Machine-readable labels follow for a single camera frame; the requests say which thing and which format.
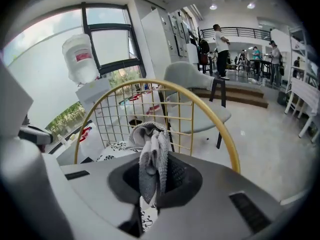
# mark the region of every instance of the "black window frame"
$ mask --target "black window frame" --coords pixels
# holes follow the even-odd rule
[[[115,8],[115,9],[122,9],[126,10],[130,24],[122,24],[122,23],[97,23],[97,24],[88,24],[87,20],[87,11],[86,9],[90,8]],[[82,13],[82,25],[83,25],[83,32],[87,34],[90,37],[91,42],[91,49],[92,49],[92,55],[94,62],[96,64],[96,67],[99,70],[99,73],[101,76],[111,73],[113,71],[117,71],[120,69],[132,67],[132,66],[139,66],[140,74],[142,78],[145,78],[147,73],[144,67],[144,63],[142,60],[141,52],[139,49],[137,36],[134,30],[133,22],[130,16],[129,8],[127,5],[117,5],[117,4],[106,4],[106,3],[81,3],[81,13]],[[95,44],[93,42],[92,38],[92,32],[94,31],[102,31],[102,30],[127,30],[129,34],[129,38],[131,39],[132,48],[135,51],[136,58],[129,58],[129,59],[123,59],[118,60],[114,62],[110,62],[107,64],[100,65]]]

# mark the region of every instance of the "gray chair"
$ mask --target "gray chair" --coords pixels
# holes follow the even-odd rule
[[[211,91],[209,101],[205,101],[206,104],[211,108],[211,110],[217,115],[217,117],[224,123],[230,117],[231,113],[226,109],[226,85],[225,81],[220,78],[215,78],[212,76],[208,76],[200,73],[196,70],[190,63],[188,62],[175,62],[170,64],[164,73],[164,80],[180,85],[186,89],[192,88],[201,88],[207,89]],[[212,103],[215,95],[215,90],[217,84],[221,85],[221,106]],[[170,99],[175,102],[178,101],[174,91],[168,91],[165,94],[165,99]],[[179,102],[188,102],[184,97],[180,97]],[[180,116],[178,111],[178,106],[173,106],[168,109],[167,114],[170,117],[182,117],[182,118],[191,118],[191,109],[181,109]],[[193,122],[193,132],[199,133],[202,131],[209,130],[216,125],[205,115],[205,113],[197,106],[194,106],[194,122]],[[177,132],[179,129],[179,120],[178,119],[170,119],[170,126],[173,131]],[[190,134],[191,133],[191,123],[182,120],[180,124],[181,133]],[[219,149],[221,144],[221,135],[219,133],[218,142],[216,147]]]

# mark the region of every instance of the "blue shirt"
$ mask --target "blue shirt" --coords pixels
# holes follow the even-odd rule
[[[259,50],[254,50],[253,53],[254,60],[261,60],[261,52]]]

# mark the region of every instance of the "sky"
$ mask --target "sky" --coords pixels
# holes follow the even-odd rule
[[[88,8],[86,9],[86,14],[88,24],[126,23],[121,9]],[[25,29],[3,48],[4,64],[9,66],[19,55],[44,39],[62,31],[80,26],[82,26],[80,9],[46,18]]]

